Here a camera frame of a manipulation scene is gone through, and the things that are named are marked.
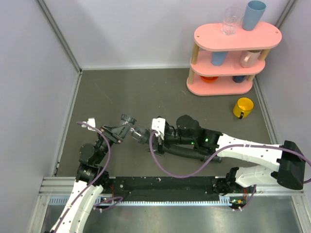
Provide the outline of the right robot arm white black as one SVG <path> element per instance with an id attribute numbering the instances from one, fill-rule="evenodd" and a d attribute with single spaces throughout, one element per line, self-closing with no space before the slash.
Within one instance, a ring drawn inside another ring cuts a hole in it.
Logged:
<path id="1" fill-rule="evenodd" d="M 227 187 L 238 192 L 258 184 L 279 184 L 291 190 L 302 190 L 305 180 L 305 158 L 296 143 L 261 144 L 204 129 L 188 115 L 180 116 L 176 126 L 164 118 L 152 120 L 149 146 L 152 154 L 165 152 L 181 156 L 201 156 L 207 165 L 213 159 L 233 158 L 253 163 L 253 167 L 231 168 L 225 177 Z"/>

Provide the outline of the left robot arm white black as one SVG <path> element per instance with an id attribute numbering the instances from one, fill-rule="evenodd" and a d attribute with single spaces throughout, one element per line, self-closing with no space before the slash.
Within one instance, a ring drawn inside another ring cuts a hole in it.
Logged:
<path id="1" fill-rule="evenodd" d="M 80 148 L 80 166 L 77 171 L 71 195 L 51 233 L 82 233 L 98 196 L 110 188 L 106 168 L 111 160 L 111 147 L 120 144 L 135 120 L 122 120 L 116 127 L 95 127 L 95 119 L 78 121 L 77 124 L 95 131 L 98 141 Z"/>

